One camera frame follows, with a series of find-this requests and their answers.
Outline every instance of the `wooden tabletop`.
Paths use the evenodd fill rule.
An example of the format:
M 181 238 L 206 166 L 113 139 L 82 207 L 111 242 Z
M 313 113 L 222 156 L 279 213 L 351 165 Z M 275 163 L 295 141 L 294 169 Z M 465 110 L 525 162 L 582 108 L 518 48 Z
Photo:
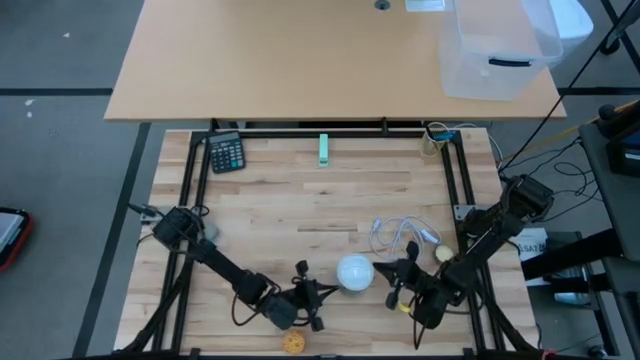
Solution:
M 186 131 L 167 132 L 150 204 L 177 204 L 189 138 Z M 463 138 L 476 201 L 493 204 L 501 186 L 487 133 L 463 130 Z M 421 216 L 440 231 L 444 243 L 457 248 L 441 158 L 422 158 L 417 139 L 330 139 L 328 168 L 318 168 L 315 139 L 243 142 L 244 170 L 222 175 L 209 170 L 204 203 L 211 214 L 205 221 L 220 228 L 217 244 L 226 256 L 285 289 L 302 259 L 309 263 L 309 274 L 326 284 L 336 283 L 335 269 L 343 255 L 361 253 L 380 261 L 369 245 L 376 217 Z M 199 168 L 196 163 L 194 184 Z M 195 186 L 192 189 L 190 204 Z M 149 231 L 143 229 L 142 235 Z M 167 250 L 153 239 L 140 244 L 115 348 L 130 342 L 157 307 L 167 256 Z M 437 268 L 430 250 L 419 265 L 431 273 Z M 490 269 L 498 303 L 535 344 L 538 334 L 515 250 L 503 247 L 491 258 Z M 473 347 L 470 317 L 447 314 L 437 329 L 425 333 L 416 352 L 411 319 L 384 305 L 388 291 L 388 283 L 377 274 L 360 296 L 331 295 L 320 309 L 326 329 L 312 333 L 303 328 L 308 344 L 305 354 L 460 354 L 462 347 Z M 401 300 L 410 295 L 403 291 Z M 258 316 L 244 327 L 233 325 L 232 299 L 228 283 L 209 268 L 196 265 L 183 352 L 199 347 L 205 354 L 282 354 L 284 332 L 266 318 Z M 458 309 L 467 309 L 466 302 Z M 243 306 L 237 311 L 239 319 L 249 314 Z M 482 319 L 487 344 L 492 344 L 484 310 Z M 172 324 L 170 320 L 165 333 L 167 347 Z
M 447 97 L 442 14 L 390 1 L 147 0 L 105 118 L 493 121 L 540 119 L 557 100 L 546 69 L 514 101 Z

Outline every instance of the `clear plastic container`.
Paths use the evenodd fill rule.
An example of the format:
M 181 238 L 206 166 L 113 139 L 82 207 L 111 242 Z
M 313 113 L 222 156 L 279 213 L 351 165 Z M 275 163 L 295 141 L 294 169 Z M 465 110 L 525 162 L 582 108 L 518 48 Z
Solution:
M 438 35 L 445 94 L 512 100 L 562 44 L 548 0 L 445 0 Z

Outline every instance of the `black cable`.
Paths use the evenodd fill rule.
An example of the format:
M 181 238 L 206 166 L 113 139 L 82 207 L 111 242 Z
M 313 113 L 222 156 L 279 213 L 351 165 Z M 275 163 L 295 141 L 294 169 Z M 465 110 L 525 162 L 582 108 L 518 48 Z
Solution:
M 211 212 L 211 209 L 209 209 L 209 207 L 206 205 L 194 205 L 193 207 L 191 207 L 191 212 L 194 214 L 198 214 L 198 216 L 200 217 L 204 217 L 209 215 L 209 213 Z
M 500 326 L 500 330 L 507 337 L 511 345 L 516 351 L 532 351 L 536 350 L 533 345 L 530 345 L 520 334 L 520 332 L 511 324 L 507 316 L 504 314 L 502 309 L 498 306 L 495 299 L 487 296 L 485 289 L 482 287 L 482 283 L 480 279 L 476 279 L 475 285 L 476 293 L 481 297 L 485 298 L 487 312 L 490 316 L 492 316 L 498 322 Z
M 138 247 L 142 241 L 144 241 L 145 239 L 150 238 L 152 236 L 153 236 L 153 233 L 148 233 L 147 235 L 145 235 L 145 236 L 141 237 L 140 239 L 138 239 L 138 243 L 136 244 L 136 247 Z
M 564 215 L 564 214 L 568 213 L 569 211 L 571 211 L 571 210 L 573 210 L 573 209 L 575 209 L 575 208 L 577 208 L 577 207 L 579 207 L 579 206 L 581 206 L 581 205 L 584 205 L 584 204 L 588 203 L 588 202 L 589 202 L 589 201 L 591 201 L 593 198 L 595 198 L 595 196 L 596 196 L 596 194 L 598 193 L 598 191 L 599 191 L 599 189 L 596 189 L 596 191 L 594 191 L 594 192 L 593 192 L 593 194 L 591 194 L 591 196 L 589 196 L 589 198 L 588 198 L 587 200 L 585 200 L 585 201 L 583 201 L 583 202 L 580 202 L 580 203 L 578 203 L 578 204 L 576 204 L 576 205 L 573 205 L 572 207 L 570 207 L 570 208 L 566 209 L 565 211 L 563 211 L 563 212 L 561 212 L 561 213 L 559 213 L 559 214 L 556 214 L 556 215 L 554 215 L 554 216 L 552 216 L 552 217 L 550 217 L 550 218 L 544 219 L 543 221 L 539 221 L 539 222 L 540 222 L 540 223 L 545 223 L 545 222 L 551 221 L 551 220 L 553 220 L 553 219 L 556 219 L 556 218 L 558 218 L 558 217 L 560 217 L 560 216 L 562 216 L 562 215 Z
M 570 90 L 573 88 L 573 85 L 575 85 L 575 83 L 578 81 L 578 79 L 580 78 L 580 76 L 582 76 L 582 73 L 584 73 L 584 71 L 587 69 L 587 66 L 589 66 L 589 64 L 591 63 L 591 61 L 593 61 L 593 58 L 596 57 L 596 55 L 598 54 L 598 52 L 600 52 L 600 44 L 602 44 L 603 42 L 607 41 L 607 39 L 609 38 L 609 36 L 613 33 L 613 31 L 616 29 L 616 27 L 618 27 L 618 25 L 620 24 L 620 22 L 625 18 L 625 16 L 627 15 L 627 13 L 629 12 L 629 9 L 631 9 L 631 7 L 636 3 L 635 0 L 630 1 L 629 4 L 627 5 L 627 7 L 624 9 L 624 11 L 620 14 L 620 17 L 618 17 L 618 20 L 615 21 L 615 23 L 613 24 L 613 26 L 611 27 L 611 29 L 607 32 L 607 34 L 604 36 L 604 39 L 602 39 L 602 41 L 600 41 L 600 43 L 598 44 L 598 46 L 593 50 L 593 52 L 591 53 L 591 55 L 589 56 L 589 58 L 587 59 L 587 61 L 584 63 L 584 65 L 582 65 L 582 68 L 580 68 L 580 71 L 578 71 L 578 73 L 576 74 L 576 76 L 573 78 L 573 80 L 571 80 L 571 83 L 569 84 L 569 86 L 567 86 L 567 89 Z M 536 130 L 533 132 L 533 134 L 531 134 L 531 136 L 529 136 L 529 138 L 527 139 L 527 141 L 525 141 L 524 145 L 522 145 L 522 147 L 520 148 L 520 150 L 518 150 L 516 152 L 516 154 L 511 158 L 511 160 L 509 160 L 509 162 L 504 165 L 503 167 L 500 168 L 500 170 L 498 171 L 499 173 L 502 173 L 504 170 L 506 170 L 507 168 L 509 168 L 509 165 L 511 165 L 511 163 L 524 151 L 524 149 L 527 148 L 527 146 L 529 146 L 529 143 L 531 143 L 531 141 L 533 140 L 534 137 L 536 137 L 536 135 L 538 135 L 538 133 L 540 132 L 540 129 L 542 129 L 542 127 L 547 123 L 547 121 L 549 121 L 549 119 L 551 118 L 551 115 L 553 115 L 553 112 L 556 111 L 556 108 L 560 105 L 560 103 L 562 103 L 562 100 L 564 100 L 564 97 L 566 96 L 567 92 L 563 92 L 562 95 L 560 95 L 558 97 L 558 100 L 555 102 L 555 104 L 553 104 L 553 107 L 551 108 L 551 110 L 549 110 L 549 113 L 547 114 L 547 116 L 545 116 L 545 118 L 542 120 L 542 122 L 540 123 L 540 125 L 538 125 L 538 127 L 536 128 Z
M 542 350 L 542 328 L 536 322 L 536 328 L 538 329 L 538 349 Z
M 559 167 L 560 167 L 560 165 L 563 165 L 563 166 L 569 166 L 569 167 L 571 167 L 571 168 L 574 168 L 574 169 L 576 169 L 576 171 L 577 171 L 577 172 L 572 173 L 572 172 L 563 171 L 563 170 L 561 170 L 561 169 L 559 168 Z M 562 175 L 564 175 L 564 176 L 580 176 L 580 177 L 582 177 L 582 181 L 583 181 L 582 186 L 581 186 L 581 187 L 579 187 L 579 188 L 578 188 L 578 189 L 576 189 L 576 190 L 560 190 L 560 191 L 556 191 L 556 192 L 554 192 L 554 193 L 553 193 L 554 195 L 556 195 L 556 194 L 561 194 L 561 193 L 566 193 L 566 192 L 570 192 L 570 193 L 573 193 L 573 195 L 574 195 L 574 196 L 587 196 L 587 197 L 589 196 L 589 195 L 586 195 L 584 192 L 587 190 L 587 187 L 588 187 L 589 185 L 593 184 L 593 183 L 596 181 L 596 179 L 595 179 L 595 178 L 594 178 L 593 180 L 588 180 L 588 179 L 587 179 L 587 174 L 589 174 L 589 173 L 593 173 L 593 170 L 583 171 L 579 166 L 577 166 L 577 165 L 575 165 L 575 164 L 572 164 L 572 163 L 568 163 L 568 162 L 558 162 L 558 163 L 555 163 L 555 164 L 553 165 L 553 169 L 554 169 L 556 172 L 558 172 L 558 173 L 560 173 L 560 174 L 562 174 Z M 593 199 L 594 199 L 594 200 L 598 200 L 598 201 L 602 201 L 602 199 L 598 199 L 598 198 L 595 198 L 595 197 L 594 197 Z
M 238 322 L 238 320 L 236 319 L 236 302 L 237 301 L 238 301 L 238 294 L 236 293 L 233 296 L 233 301 L 231 302 L 231 320 L 233 321 L 234 324 L 236 324 L 236 326 L 247 325 L 251 320 L 253 320 L 256 316 L 258 316 L 258 314 L 260 314 L 257 309 L 249 308 L 253 310 L 253 314 L 249 316 L 246 320 L 242 322 Z
M 476 312 L 480 312 L 480 310 L 482 310 L 483 307 L 484 307 L 484 299 L 480 297 L 480 305 L 478 305 L 478 310 L 476 310 Z M 471 311 L 458 311 L 458 310 L 445 309 L 444 312 L 446 314 L 453 314 L 453 315 L 471 315 Z
M 578 140 L 580 138 L 576 138 L 575 140 L 573 140 L 569 145 L 563 147 L 559 153 L 555 154 L 554 156 L 552 156 L 551 158 L 549 158 L 547 161 L 539 164 L 532 172 L 529 173 L 529 176 L 532 176 L 533 174 L 535 174 L 538 170 L 540 170 L 541 167 L 547 165 L 548 163 L 550 163 L 551 161 L 559 158 L 560 156 L 562 156 L 562 154 L 564 154 L 565 151 L 569 150 L 570 148 L 572 148 L 574 145 L 576 145 L 578 143 Z
M 409 306 L 411 306 L 411 304 L 414 303 L 414 301 L 417 303 L 418 301 L 420 301 L 418 299 L 418 295 L 416 293 L 413 294 L 413 297 L 411 298 L 411 301 L 409 302 Z M 424 336 L 424 331 L 426 330 L 426 326 L 422 325 L 422 329 L 420 329 L 420 335 L 416 336 L 416 332 L 417 332 L 417 324 L 418 324 L 418 319 L 414 316 L 411 316 L 411 314 L 409 314 L 409 316 L 413 319 L 413 348 L 418 350 L 418 348 L 420 347 L 420 343 L 422 342 L 422 336 Z
M 543 153 L 540 153 L 540 154 L 538 154 L 538 155 L 534 155 L 534 156 L 528 157 L 528 158 L 526 158 L 526 159 L 524 159 L 524 160 L 520 161 L 519 163 L 515 163 L 515 164 L 513 164 L 513 165 L 511 165 L 511 166 L 509 166 L 509 167 L 510 167 L 510 168 L 513 168 L 513 167 L 516 167 L 516 166 L 520 166 L 520 165 L 522 165 L 522 164 L 524 164 L 524 163 L 526 163 L 526 162 L 528 162 L 528 161 L 535 160 L 535 159 L 537 159 L 537 158 L 543 157 L 543 156 L 545 156 L 545 155 L 547 155 L 547 154 L 550 154 L 550 153 L 553 153 L 553 152 L 559 152 L 559 151 L 560 151 L 560 152 L 563 152 L 563 151 L 565 151 L 567 148 L 572 147 L 573 145 L 575 145 L 575 144 L 574 144 L 574 142 L 575 142 L 577 139 L 578 139 L 578 138 L 574 139 L 574 141 L 572 141 L 572 142 L 571 142 L 569 145 L 567 145 L 567 146 L 563 146 L 563 147 L 561 147 L 561 148 L 559 148 L 559 149 L 551 149 L 551 150 L 547 150 L 547 151 L 545 151 L 545 152 L 543 152 Z
M 514 248 L 516 248 L 516 250 L 518 251 L 518 259 L 520 258 L 520 247 L 518 246 L 518 244 L 514 243 L 511 240 L 507 240 L 507 244 L 513 246 Z
M 577 342 L 577 343 L 575 343 L 575 344 L 573 344 L 573 345 L 571 345 L 571 346 L 567 346 L 566 348 L 562 348 L 562 349 L 560 349 L 560 350 L 556 350 L 556 351 L 555 351 L 555 353 L 556 353 L 556 354 L 559 354 L 559 353 L 561 353 L 561 352 L 565 352 L 565 351 L 567 351 L 567 350 L 571 350 L 571 349 L 573 349 L 573 348 L 575 348 L 575 347 L 577 347 L 577 346 L 580 346 L 580 345 L 582 345 L 582 344 L 586 343 L 586 342 L 587 342 L 587 341 L 589 341 L 589 340 L 592 340 L 592 339 L 597 338 L 598 336 L 600 336 L 600 334 L 595 334 L 595 335 L 590 336 L 590 337 L 588 337 L 588 338 L 586 338 L 586 339 L 584 339 L 584 340 L 582 340 L 582 341 L 579 341 L 579 342 Z

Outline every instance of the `red case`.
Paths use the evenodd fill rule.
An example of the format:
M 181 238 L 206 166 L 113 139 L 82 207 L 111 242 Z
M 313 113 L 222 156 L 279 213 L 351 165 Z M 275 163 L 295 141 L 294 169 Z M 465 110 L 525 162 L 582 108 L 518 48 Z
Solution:
M 17 239 L 13 244 L 8 245 L 2 252 L 0 252 L 0 271 L 4 271 L 16 260 L 20 249 L 29 237 L 31 229 L 33 228 L 33 217 L 26 211 L 3 207 L 0 207 L 0 213 L 19 215 L 22 217 L 22 222 L 18 228 Z

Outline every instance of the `gray floor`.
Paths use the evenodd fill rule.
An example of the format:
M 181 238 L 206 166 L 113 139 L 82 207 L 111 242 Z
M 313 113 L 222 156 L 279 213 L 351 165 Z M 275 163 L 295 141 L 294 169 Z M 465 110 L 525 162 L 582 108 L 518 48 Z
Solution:
M 611 26 L 599 1 L 583 2 L 594 20 L 594 35 L 554 69 L 558 86 L 569 83 Z M 626 2 L 613 1 L 618 11 Z M 112 87 L 141 4 L 141 0 L 0 0 L 0 88 Z M 640 41 L 638 25 L 630 29 L 630 37 Z M 629 56 L 620 51 L 610 57 L 597 56 L 578 86 L 639 83 L 640 75 Z M 35 101 L 27 106 L 31 99 Z M 548 124 L 539 138 L 591 119 L 602 104 L 631 100 L 634 97 L 569 97 L 564 102 L 568 119 Z M 27 209 L 37 221 L 19 261 L 0 274 L 2 359 L 52 359 L 71 354 L 137 132 L 137 125 L 102 120 L 108 101 L 107 97 L 0 97 L 0 188 L 4 190 L 0 205 Z M 495 123 L 491 133 L 509 154 L 537 124 Z M 167 126 L 206 125 L 152 126 L 132 201 L 144 202 L 149 196 Z M 561 160 L 588 168 L 578 147 Z M 532 161 L 511 173 L 531 171 L 537 164 Z M 543 167 L 536 178 L 557 190 L 581 185 L 578 178 L 562 177 L 551 166 Z M 570 194 L 562 195 L 552 214 L 579 201 L 582 199 Z M 597 201 L 546 224 L 549 230 L 580 230 L 585 235 L 608 226 L 605 209 Z M 138 235 L 139 225 L 129 216 L 91 343 L 92 354 L 111 350 Z M 597 334 L 590 312 L 555 303 L 545 289 L 533 289 L 530 295 L 545 347 L 559 349 Z M 620 327 L 619 319 L 614 318 L 614 323 Z M 630 358 L 628 344 L 620 340 Z M 593 339 L 566 353 L 584 354 L 587 345 L 598 341 Z

